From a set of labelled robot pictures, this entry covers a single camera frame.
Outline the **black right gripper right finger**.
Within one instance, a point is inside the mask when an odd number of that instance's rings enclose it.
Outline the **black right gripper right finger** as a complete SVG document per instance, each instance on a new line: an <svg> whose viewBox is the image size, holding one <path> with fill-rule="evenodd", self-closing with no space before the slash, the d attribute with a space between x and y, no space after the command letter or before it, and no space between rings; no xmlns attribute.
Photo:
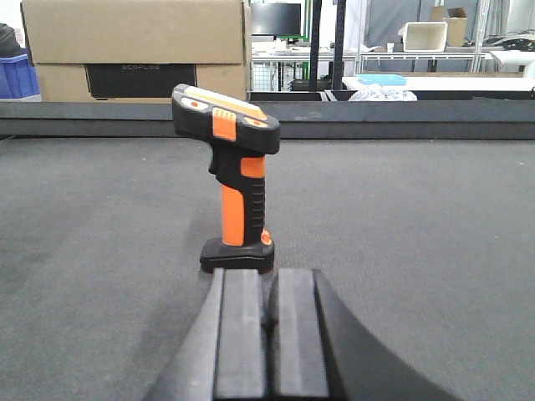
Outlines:
<svg viewBox="0 0 535 401"><path fill-rule="evenodd" d="M270 296L272 400L454 400L391 352L318 270L279 270Z"/></svg>

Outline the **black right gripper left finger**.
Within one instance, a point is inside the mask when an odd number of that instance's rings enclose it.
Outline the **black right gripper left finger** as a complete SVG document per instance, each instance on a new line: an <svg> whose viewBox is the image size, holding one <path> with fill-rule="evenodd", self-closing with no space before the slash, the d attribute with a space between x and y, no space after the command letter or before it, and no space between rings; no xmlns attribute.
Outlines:
<svg viewBox="0 0 535 401"><path fill-rule="evenodd" d="M257 271L217 268L196 320L146 400L263 400L268 377Z"/></svg>

